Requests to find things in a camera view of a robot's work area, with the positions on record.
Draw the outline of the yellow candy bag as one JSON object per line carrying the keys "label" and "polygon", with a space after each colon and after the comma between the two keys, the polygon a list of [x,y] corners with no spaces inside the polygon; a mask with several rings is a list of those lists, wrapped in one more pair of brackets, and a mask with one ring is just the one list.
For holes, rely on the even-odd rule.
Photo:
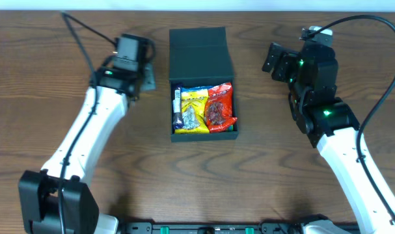
{"label": "yellow candy bag", "polygon": [[204,122],[204,110],[209,98],[208,90],[181,93],[181,111],[184,126],[175,129],[175,134],[208,134],[210,130]]}

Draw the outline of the dark purple snack bar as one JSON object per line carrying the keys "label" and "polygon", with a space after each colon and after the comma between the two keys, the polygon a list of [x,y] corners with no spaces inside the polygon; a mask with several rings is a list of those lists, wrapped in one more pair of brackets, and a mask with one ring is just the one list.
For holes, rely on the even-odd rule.
{"label": "dark purple snack bar", "polygon": [[182,118],[182,111],[181,111],[181,93],[182,93],[182,86],[178,84],[174,89],[174,99],[172,101],[172,108],[173,108],[173,119],[172,125],[173,129],[181,129],[184,126],[183,118]]}

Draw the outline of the dark green lidded box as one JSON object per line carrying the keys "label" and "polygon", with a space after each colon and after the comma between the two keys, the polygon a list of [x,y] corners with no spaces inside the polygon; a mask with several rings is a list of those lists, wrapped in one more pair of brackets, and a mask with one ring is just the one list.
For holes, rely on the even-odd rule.
{"label": "dark green lidded box", "polygon": [[174,89],[234,84],[234,68],[224,27],[169,31],[170,100]]}

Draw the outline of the red candy bag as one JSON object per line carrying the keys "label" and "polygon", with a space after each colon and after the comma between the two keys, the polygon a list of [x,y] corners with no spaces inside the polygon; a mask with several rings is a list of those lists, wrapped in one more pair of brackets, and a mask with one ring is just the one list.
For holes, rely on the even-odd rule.
{"label": "red candy bag", "polygon": [[208,89],[204,121],[210,133],[228,131],[237,121],[233,116],[232,94],[232,83],[223,83]]}

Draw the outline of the Haribo worms candy bag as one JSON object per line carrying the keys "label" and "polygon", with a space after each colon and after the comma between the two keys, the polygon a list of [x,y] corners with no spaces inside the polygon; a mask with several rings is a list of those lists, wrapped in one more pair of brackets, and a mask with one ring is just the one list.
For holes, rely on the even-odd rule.
{"label": "Haribo worms candy bag", "polygon": [[231,125],[231,126],[229,126],[228,128],[227,128],[227,132],[232,132],[234,130],[234,126],[233,125]]}

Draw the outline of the blue Oreo cookie pack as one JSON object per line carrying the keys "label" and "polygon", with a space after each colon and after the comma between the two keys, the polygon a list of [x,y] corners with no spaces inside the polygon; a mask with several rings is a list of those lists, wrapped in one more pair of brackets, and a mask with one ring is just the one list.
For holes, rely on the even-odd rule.
{"label": "blue Oreo cookie pack", "polygon": [[181,92],[195,92],[199,90],[208,90],[213,88],[213,86],[195,86],[195,87],[181,87]]}

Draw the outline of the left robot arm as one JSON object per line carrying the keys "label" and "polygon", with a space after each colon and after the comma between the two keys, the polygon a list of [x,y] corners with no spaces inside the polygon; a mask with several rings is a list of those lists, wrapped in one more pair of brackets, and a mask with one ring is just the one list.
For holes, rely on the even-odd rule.
{"label": "left robot arm", "polygon": [[85,100],[56,152],[18,183],[26,233],[120,233],[118,218],[100,212],[91,191],[111,133],[140,92],[156,87],[155,43],[122,34],[115,51],[93,70]]}

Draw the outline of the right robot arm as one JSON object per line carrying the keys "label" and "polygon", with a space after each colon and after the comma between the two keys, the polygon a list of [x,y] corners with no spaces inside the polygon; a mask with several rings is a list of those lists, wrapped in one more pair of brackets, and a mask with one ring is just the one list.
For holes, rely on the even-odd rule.
{"label": "right robot arm", "polygon": [[395,233],[395,196],[370,155],[353,111],[336,96],[333,49],[306,44],[297,52],[273,42],[262,69],[288,84],[292,118],[331,167],[360,232]]}

